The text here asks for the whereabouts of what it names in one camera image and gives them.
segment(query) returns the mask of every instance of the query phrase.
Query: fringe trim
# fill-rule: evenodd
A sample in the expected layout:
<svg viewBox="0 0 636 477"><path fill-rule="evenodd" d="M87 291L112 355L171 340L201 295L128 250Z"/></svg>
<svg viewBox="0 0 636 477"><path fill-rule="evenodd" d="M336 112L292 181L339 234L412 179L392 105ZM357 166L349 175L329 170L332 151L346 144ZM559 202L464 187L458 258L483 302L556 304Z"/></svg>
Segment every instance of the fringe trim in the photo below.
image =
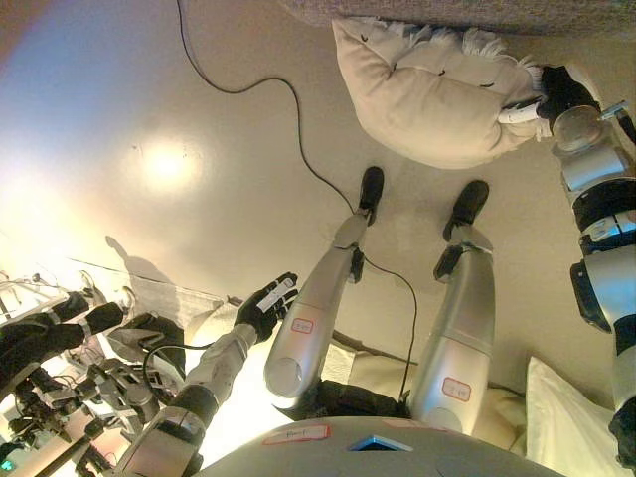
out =
<svg viewBox="0 0 636 477"><path fill-rule="evenodd" d="M460 43L460 39L457 32L450 28L443 27L438 28L433 32L432 37L430 37L430 43L444 46L454 44L458 45Z"/></svg>
<svg viewBox="0 0 636 477"><path fill-rule="evenodd" d="M409 25L408 23L390 22L389 27L387 28L387 31L391 33L395 33L396 35L400 37L405 37L407 35L406 30L412 27L413 25Z"/></svg>
<svg viewBox="0 0 636 477"><path fill-rule="evenodd" d="M433 29L430 25L424 25L417 32L410 34L410 45L414 47L420 42L429 42L433 36Z"/></svg>
<svg viewBox="0 0 636 477"><path fill-rule="evenodd" d="M386 29L390 23L390 22L381 20L380 17L347 17L347 18L358 20L359 22L366 23L367 25L371 25L372 27L382 27L384 29Z"/></svg>
<svg viewBox="0 0 636 477"><path fill-rule="evenodd" d="M504 41L492 32L471 28L464 34L462 51L465 55L495 58L505 50Z"/></svg>
<svg viewBox="0 0 636 477"><path fill-rule="evenodd" d="M544 73L544 69L538 66L530 55L523 57L519 60L519 66L525 68L533 79L533 90L543 92L543 85L541 83L541 76Z"/></svg>

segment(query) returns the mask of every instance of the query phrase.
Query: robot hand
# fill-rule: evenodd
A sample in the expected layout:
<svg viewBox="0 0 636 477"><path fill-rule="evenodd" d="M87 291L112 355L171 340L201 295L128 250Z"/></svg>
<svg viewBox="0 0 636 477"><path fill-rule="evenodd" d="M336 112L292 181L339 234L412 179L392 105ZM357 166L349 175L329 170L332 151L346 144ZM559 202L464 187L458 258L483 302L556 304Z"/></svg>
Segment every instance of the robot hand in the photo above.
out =
<svg viewBox="0 0 636 477"><path fill-rule="evenodd" d="M287 272L264 288L256 291L240 308L236 325L251 325L256 330L256 343L267 341L276 326L289 311L293 298L298 294L294 288L298 276Z"/></svg>
<svg viewBox="0 0 636 477"><path fill-rule="evenodd" d="M598 102L583 84L572 78L566 67L545 67L542 84L548 99L537 108L537 114L550 122L551 130L555 121L574 107L591 106L600 112Z"/></svg>

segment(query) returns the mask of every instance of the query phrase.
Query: wire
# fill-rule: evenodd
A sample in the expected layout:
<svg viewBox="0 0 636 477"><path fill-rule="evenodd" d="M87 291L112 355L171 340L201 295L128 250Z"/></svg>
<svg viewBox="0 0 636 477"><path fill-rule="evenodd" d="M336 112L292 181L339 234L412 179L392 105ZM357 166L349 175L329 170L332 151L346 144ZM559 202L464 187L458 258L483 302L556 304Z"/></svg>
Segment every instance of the wire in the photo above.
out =
<svg viewBox="0 0 636 477"><path fill-rule="evenodd" d="M19 280L2 280L2 281L0 281L0 285L2 285L3 283L9 283L9 284L13 284L13 285L44 286L44 287L47 287L47 288L62 289L59 285L52 285L50 283L45 282L44 280L33 281L33 280L26 279L26 278L22 278L22 279L19 279Z"/></svg>
<svg viewBox="0 0 636 477"><path fill-rule="evenodd" d="M511 393L511 394L517 396L517 398L521 398L521 399L525 399L526 398L526 394L525 393L520 393L519 391L515 391L515 390L513 390L512 388L510 388L508 386L500 385L499 383L495 383L494 381L489 381L488 382L488 389L506 391L508 393Z"/></svg>
<svg viewBox="0 0 636 477"><path fill-rule="evenodd" d="M391 271L391 270L383 268L383 267L381 267L379 265L376 265L375 263L373 263L372 261L370 261L366 257L365 257L365 262L368 263L373 268L378 269L379 271L383 271L384 273L388 273L389 275L393 275L393 276L396 276L397 278L399 278L408 287L408 289L410 290L411 295L413 296L413 321L412 321L412 325L411 325L411 328L410 328L410 344L408 345L408 355L406 356L406 366L404 367L404 376L403 376L403 378L401 380L401 387L399 388L399 395L397 395L398 399L402 399L402 396L404 394L404 387L406 386L406 378L408 378L408 367L410 366L410 363L411 363L410 358L411 358L411 355L413 353L413 344L415 343L415 325L417 324L417 295L415 295L415 290L413 289L413 287L410 284L410 282L406 278L404 278L402 275L397 273L396 271Z"/></svg>
<svg viewBox="0 0 636 477"><path fill-rule="evenodd" d="M324 176L322 176L320 173L318 173L313 166L309 163L309 161L307 160L307 155L305 153L305 147L304 147L304 140L303 140L303 135L302 135L302 113L301 113L301 108L300 108L300 96L298 95L298 92L296 91L296 88L294 87L294 85L291 83L291 81L289 81L288 79L285 79L283 77L277 77L277 76L272 76L272 77L265 77L262 79L257 80L256 82L253 82L252 84L242 87L242 88L237 88L237 89L230 89L227 87L222 87L219 86L218 84L216 84L214 81L212 81L208 75L206 75L206 73L203 71L203 69L201 68L201 66L197 63L196 59L195 59L195 55L192 52L192 48L190 48L188 46L189 42L189 36L186 32L187 28L185 25L185 21L184 21L184 12L183 12L183 6L182 6L182 2L183 0L177 0L177 9L179 10L179 33L181 35L181 43L183 45L183 49L184 49L184 53L186 54L186 57L188 58L188 61L190 62L190 65L192 65L192 68L195 70L195 72L197 73L197 75L209 86L211 86L212 88L214 88L215 90L219 91L219 92L223 92L225 94L242 94L244 92L248 92L252 89L254 89L257 86L260 86L261 84L265 83L265 82L269 82L269 81L276 81L276 82L282 82L284 85L286 85L289 90L291 91L291 94L294 97L294 101L296 103L296 125L297 125L297 131L298 131L298 149L300 151L300 157L302 158L302 162L305 164L305 166L307 167L307 169L309 169L309 172L319 181L323 182L324 184L326 184L327 186L329 186L331 189L333 189L334 192L336 192L336 194L338 194L343 201L345 201L345 203L347 204L347 207L349 208L349 211L353 214L354 208L351 205L351 202L349 202L349 199L347 199L347 197L345 196L345 194L331 181L329 181L328 179L326 179ZM413 287L411 286L410 282L404 278L402 275L400 275L397 272L388 270L386 268L383 268L379 265L374 264L372 261L370 261L368 258L365 257L365 261L373 266L374 268L378 269L379 271L383 271L384 273L388 273L390 275L396 276L397 278L399 278L400 280L402 280L406 286L408 287L408 289L410 290L412 296L413 296L413 304L414 304L414 315L413 315L413 322L412 322L412 328L411 328L411 335L410 335L410 345L408 347L408 357L406 359L406 367L404 369L404 377L401 383L401 389L399 391L399 398L401 398L403 391L404 391L404 386L406 384L406 378L408 376L408 366L410 364L410 357L412 354L412 349L413 349L413 343L415 341L415 324L417 321L417 296L415 295L415 291L413 290Z"/></svg>
<svg viewBox="0 0 636 477"><path fill-rule="evenodd" d="M150 384L150 379L148 378L148 361L150 360L150 358L157 353L160 350L166 349L166 348L172 348L172 349L178 349L178 350L195 350L195 351L204 351L207 350L208 348L210 348L212 345L214 345L213 343L210 343L208 345L205 346L191 346L191 345L181 345L181 344L175 344L175 345L159 345L159 346L155 346L154 348L152 348L150 351L148 351L148 354L144 357L143 359L143 364L141 365L141 378L143 378L143 382L144 384L148 387L148 389L150 390L150 393L152 393L153 396L155 396L157 398L157 400L159 402L161 402L164 405L169 405L170 402L165 399L163 396L161 396L157 390L155 390L152 385Z"/></svg>
<svg viewBox="0 0 636 477"><path fill-rule="evenodd" d="M345 335L341 331L334 330L332 335L334 341L337 341L345 348L350 348L356 352L363 351L365 353L369 353L372 356L378 356L381 358L390 358L392 360L401 361L406 363L406 358L402 356L394 355L393 353L387 353L386 351L378 350L376 348L371 348L370 346L365 345L362 341L356 340L355 338L351 338L350 336ZM417 365L416 361L411 360L410 363L412 365Z"/></svg>
<svg viewBox="0 0 636 477"><path fill-rule="evenodd" d="M213 82L210 78L208 78L206 73L202 70L202 68L199 66L199 64L195 60L195 56L191 53L191 49L188 47L188 43L189 43L187 39L188 35L185 31L186 28L185 28L185 22L184 22L184 15L182 11L182 0L177 0L177 7L179 9L179 32L181 34L181 42L183 44L186 57L188 58L190 65L192 65L192 68L194 68L195 72L197 72L197 75L199 75L199 77L203 81L205 81L209 86L213 87L217 91L224 92L225 94L243 94L244 92L248 92L254 89L255 87L260 86L261 84L265 82L269 82L269 81L282 82L284 85L286 85L289 88L292 95L294 96L294 101L296 102L296 124L298 129L298 147L300 149L300 157L302 158L302 161L305 163L305 166L307 166L307 169L309 169L309 172L311 172L316 179L318 179L319 181L323 182L324 184L332 188L342 198L342 200L347 203L349 210L353 214L354 208L349 202L349 200L347 199L347 197L345 196L345 194L334 183L332 183L331 181L326 179L324 176L319 174L307 160L307 156L305 154L303 136L302 136L302 115L300 111L300 97L298 96L298 92L296 91L296 88L294 87L294 85L288 79L285 79L282 77L265 77L250 84L249 86L238 88L238 89L229 89L226 87L219 86L218 84Z"/></svg>
<svg viewBox="0 0 636 477"><path fill-rule="evenodd" d="M53 379L55 380L56 383L62 385L63 387L67 388L68 390L71 390L73 388L73 384L71 383L71 381L68 378L62 378L62 377L58 376L58 377L53 377Z"/></svg>
<svg viewBox="0 0 636 477"><path fill-rule="evenodd" d="M92 356L89 356L88 358L89 359L93 359L95 363L100 362L101 359L103 358L103 355L98 353L93 348L91 348L90 346L82 344L81 348L79 349L78 359L80 360L82 355L90 355L91 353L92 353Z"/></svg>

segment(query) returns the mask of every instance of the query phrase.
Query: white label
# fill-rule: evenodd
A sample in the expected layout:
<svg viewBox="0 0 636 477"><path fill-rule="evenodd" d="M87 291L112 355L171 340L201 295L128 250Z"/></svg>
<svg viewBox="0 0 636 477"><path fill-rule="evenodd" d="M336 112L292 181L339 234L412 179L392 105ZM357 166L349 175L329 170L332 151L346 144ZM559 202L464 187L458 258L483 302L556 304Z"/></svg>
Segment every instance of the white label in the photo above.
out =
<svg viewBox="0 0 636 477"><path fill-rule="evenodd" d="M296 318L291 324L292 331L304 333L305 335L310 335L313 329L314 323L309 320L303 320L302 318Z"/></svg>
<svg viewBox="0 0 636 477"><path fill-rule="evenodd" d="M389 427L397 427L400 429L423 429L426 428L426 424L419 422L418 420L410 419L383 419L383 422Z"/></svg>
<svg viewBox="0 0 636 477"><path fill-rule="evenodd" d="M294 282L291 281L291 278L285 278L281 283L276 286L272 291L270 291L267 296L265 296L262 300L258 302L256 305L260 308L260 311L263 313L266 312L269 308L271 308L280 298L282 298L287 291L293 288Z"/></svg>
<svg viewBox="0 0 636 477"><path fill-rule="evenodd" d="M461 381L453 380L452 378L445 378L441 390L445 395L451 398L462 400L464 402L470 401L470 386L466 383L462 383Z"/></svg>
<svg viewBox="0 0 636 477"><path fill-rule="evenodd" d="M308 440L327 439L331 435L328 425L311 425L308 427L296 427L288 430L274 432L265 440L263 445L286 444L288 442L306 442Z"/></svg>

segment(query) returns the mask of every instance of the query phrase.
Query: black shoe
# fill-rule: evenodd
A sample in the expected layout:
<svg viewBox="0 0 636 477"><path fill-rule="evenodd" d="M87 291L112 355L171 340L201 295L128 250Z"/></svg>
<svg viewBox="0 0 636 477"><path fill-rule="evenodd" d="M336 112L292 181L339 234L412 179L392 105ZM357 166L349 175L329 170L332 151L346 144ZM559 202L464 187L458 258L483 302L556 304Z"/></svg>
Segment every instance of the black shoe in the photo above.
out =
<svg viewBox="0 0 636 477"><path fill-rule="evenodd" d="M488 199L488 184L484 181L472 181L461 191L455 205L453 214L444 227L444 240L450 241L453 227L472 225Z"/></svg>
<svg viewBox="0 0 636 477"><path fill-rule="evenodd" d="M360 186L360 204L359 209L369 211L369 226L376 221L376 212L378 211L378 203L382 197L382 189L385 185L385 173L379 167L370 167L365 171Z"/></svg>

